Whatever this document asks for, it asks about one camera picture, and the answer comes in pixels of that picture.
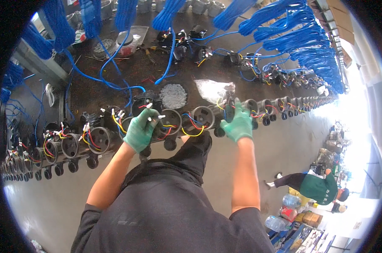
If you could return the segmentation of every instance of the concrete floor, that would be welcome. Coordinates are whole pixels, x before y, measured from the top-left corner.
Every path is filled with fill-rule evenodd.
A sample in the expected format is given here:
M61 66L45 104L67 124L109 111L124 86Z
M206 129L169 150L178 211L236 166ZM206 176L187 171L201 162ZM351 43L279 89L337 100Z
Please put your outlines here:
M317 156L318 149L334 123L333 104L285 121L278 119L270 126L259 126L253 132L257 171L260 180L262 222L277 213L288 187L267 190L263 180L272 181L282 171L284 175L302 172ZM232 172L236 146L226 137L213 136L205 169L203 188L214 209L229 217L231 213ZM163 143L152 145L151 158L169 158ZM51 180L7 181L4 192L16 220L29 239L35 239L48 252L70 252L88 193L111 157L104 156L96 169L89 169L81 160L77 173L65 173ZM139 164L135 158L130 168Z

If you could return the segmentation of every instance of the gloved hand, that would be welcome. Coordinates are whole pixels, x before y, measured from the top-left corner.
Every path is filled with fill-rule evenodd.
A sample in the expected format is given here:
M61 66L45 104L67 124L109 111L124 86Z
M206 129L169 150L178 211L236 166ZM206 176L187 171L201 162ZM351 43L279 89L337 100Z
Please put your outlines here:
M140 153L149 145L156 125L161 123L161 120L158 119L159 115L155 109L144 109L138 117L131 120L123 141L130 145L135 152Z
M243 108L240 100L235 99L235 116L231 123L224 119L220 122L220 127L226 133L226 136L235 143L242 137L253 139L252 117L247 108Z

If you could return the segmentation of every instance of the red wire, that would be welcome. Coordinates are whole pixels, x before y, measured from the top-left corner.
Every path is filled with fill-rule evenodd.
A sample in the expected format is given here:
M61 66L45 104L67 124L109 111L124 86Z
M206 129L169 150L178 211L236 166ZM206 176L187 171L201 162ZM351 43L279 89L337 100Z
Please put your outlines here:
M170 134L170 132L171 132L171 128L168 129L167 134L163 138L158 138L158 140L162 140L162 139L166 138Z
M29 158L31 158L34 162L39 162L41 160L35 160L32 156L28 155Z
M266 105L266 106L271 106L272 108L274 108L275 109L275 111L277 111L277 114L278 114L278 110L274 107L274 106L272 106L272 105Z
M45 142L45 149L47 150L48 154L50 154L51 156L53 156L53 157L55 158L55 155L52 154L52 153L48 150L48 148L46 147L46 144L47 144L47 143L48 143L48 141Z
M62 128L62 135L65 136L65 137L68 137L66 134L63 133L64 132L64 129Z
M189 115L189 117L190 117L191 124L192 124L196 129L201 130L202 128L199 128L199 127L196 126L196 124L194 124L194 121L192 120L191 115L190 115L190 114L188 114L188 115Z
M93 144L96 148L101 149L99 146L97 146L97 145L94 143L93 138L91 137L91 134L90 134L90 129L88 129L87 132L88 132L88 135L89 135L89 137L90 137L90 140L91 140L92 144Z

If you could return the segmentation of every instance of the blue wire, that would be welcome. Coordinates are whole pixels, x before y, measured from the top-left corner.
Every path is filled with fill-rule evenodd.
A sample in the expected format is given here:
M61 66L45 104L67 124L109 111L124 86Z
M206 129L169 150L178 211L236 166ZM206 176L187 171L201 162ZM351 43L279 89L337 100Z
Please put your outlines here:
M122 43L119 45L119 47L118 47L118 49L116 50L116 52L104 63L104 65L101 67L101 69L100 69L100 78L102 79L102 82L104 82L105 84L107 84L107 86L109 86L108 85L108 82L107 81L105 81L105 79L103 78L103 70L104 70L104 68L105 68L105 66L110 62L110 61L112 61L113 59L114 59L114 57L118 54L118 52L119 52L119 50L121 50L121 48L122 48L122 46L123 46L123 44L125 44L125 42L126 42L126 40L128 39L128 36L129 36L129 33L130 33L130 31L131 31L131 29L129 28L128 29L128 32L127 32L127 34L126 34L126 37L125 37L125 39L122 41ZM116 90L122 90L123 88L120 88L120 87L118 87L118 86L116 86L115 84L114 84L114 87L112 87L112 86L110 86L111 88L113 88L113 89L116 89Z
M108 53L107 49L104 47L104 44L103 44L102 40L101 40L98 36L97 36L97 39L98 39L98 41L100 42L101 46L103 47L105 53L108 55L109 58L111 58L111 55L110 55L110 53ZM120 71L119 68L118 68L118 65L115 63L114 60L112 60L112 61L113 61L113 64L114 64L115 68L117 69L118 74L119 74L120 76L122 76L122 73L121 73L121 71Z
M24 77L24 80L27 80L28 78L33 77L34 75L35 75L35 74L29 75L29 76L27 76L27 77Z
M168 73L168 70L170 69L171 61L173 60L173 52L174 52L174 47L176 45L176 33L174 32L173 26L171 27L171 34L173 37L173 43L171 44L171 52L170 52L170 58L168 59L167 68L166 68L166 71L164 72L163 76L160 77L157 81L155 81L155 85L158 85L165 78L165 76Z
M88 76L88 75L84 74L83 72L80 71L80 69L77 68L77 66L76 66L76 64L75 64L75 62L73 60L73 57L70 54L70 52L68 50L66 50L66 49L64 49L64 52L65 52L66 56L69 58L70 62L72 63L73 69L76 70L78 73L80 73L82 76L87 77L88 79L91 79L91 80L94 80L94 81L97 81L97 82L107 83L107 86L110 87L110 88L113 88L113 89L116 89L116 90L122 90L122 88L120 88L120 87L117 88L117 86L115 84L113 84L113 83L102 81L100 79L97 79L97 78L94 78L94 77L91 77L91 76Z
M11 98L9 98L9 100L10 100L10 101L17 102L17 103L20 105L20 107L23 108L23 109L25 110L24 106L22 106L22 104L21 104L18 100L16 100L16 99L11 99Z
M20 114L20 112L18 111L18 113L17 114L14 114L14 111L12 110L12 109L9 109L9 108L6 108L5 110L9 110L9 111L11 111L13 114L12 115L7 115L6 114L6 116L12 116L12 117L14 117L14 116L17 116L17 115L19 115Z
M31 88L28 87L28 85L26 83L23 82L23 84L25 85L25 87L27 87L28 91L31 93L31 95L36 99L38 100L38 102L42 105L42 102L39 100L39 98L37 98L37 96L32 92Z
M38 127L38 121L41 116L41 112L43 111L43 117L44 117L44 127L45 127L45 110L43 109L42 100L43 100L43 94L45 93L43 82L42 82L42 96L41 96L41 107L39 108L38 118L37 122L35 123L35 129L34 129L34 135L35 135L35 142L38 146L38 136L37 136L37 127Z
M118 128L118 132L119 132L119 135L121 136L121 138L123 139L122 136L125 137L125 134L122 132L121 128L117 125L117 128Z
M195 119L191 118L191 116L190 116L188 113L183 113L182 115L187 115L188 118L190 118L192 121L194 121L194 122L196 122L196 123L198 123L198 124L200 124L200 125L204 125L204 124L202 124L201 122L198 122L198 121L196 121Z
M244 49L246 49L246 48L248 48L249 46L254 45L254 44L257 44L257 42L253 42L253 43L248 44L248 45L245 46L244 48L240 49L240 50L238 51L238 53L240 53L240 52L243 51Z
M232 33L239 33L239 32L236 31L236 32L227 32L227 33L221 34L221 35L219 35L219 36L216 36L216 37L213 37L213 38L209 39L207 42L204 43L204 45L206 45L208 42L210 42L210 41L213 40L213 39L216 39L216 38L219 38L219 37L228 35L228 34L232 34Z
M241 71L239 71L239 72L240 72L240 75L242 76L242 78L243 78L244 80L248 81L248 82L252 82L252 81L254 81L254 80L256 79L256 77L254 77L254 78L251 79L251 80L246 79L246 78L243 76L243 73L242 73Z
M73 119L73 120L72 120L72 123L74 123L74 122L76 121L76 118L75 118L75 116L73 115L72 111L71 111L70 108L69 108L69 105L68 105L68 103L67 103L67 96L68 96L68 94L69 94L69 89L70 89L70 85L72 84L72 80L73 80L73 75L74 75L74 73L75 73L75 71L73 70L73 71L72 71L72 76L70 77L69 84L67 84L66 95L65 95L65 101L66 101L65 106L66 106L66 109L68 110L68 112L70 113L70 116L71 116L72 119Z
M216 51L218 51L218 50L224 50L224 51L226 51L226 53L231 53L230 51L223 49L223 48L217 48L214 50L214 52L216 53Z
M209 35L208 37L205 38L193 38L192 40L206 40L207 38L210 38L212 36L215 36L217 32L219 32L220 29L217 29L213 34Z
M166 76L165 78L173 77L173 76L175 76L176 74L177 74L177 71L176 71L174 74L171 74L171 75Z

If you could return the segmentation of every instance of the metal bucket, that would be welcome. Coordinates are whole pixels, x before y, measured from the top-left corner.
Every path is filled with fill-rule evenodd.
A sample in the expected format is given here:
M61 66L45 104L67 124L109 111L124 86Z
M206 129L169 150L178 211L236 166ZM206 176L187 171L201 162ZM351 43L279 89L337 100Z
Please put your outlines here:
M225 8L225 5L222 2L211 1L210 6L208 7L208 16L216 17L219 15Z
M192 0L186 0L183 7L178 10L178 13L186 13L191 4Z
M204 14L209 6L209 3L209 0L194 0L192 12L198 15Z
M138 13L148 13L152 10L152 0L138 0Z
M113 16L113 1L107 0L101 2L101 20L109 19Z
M156 11L161 12L166 4L166 0L156 0Z

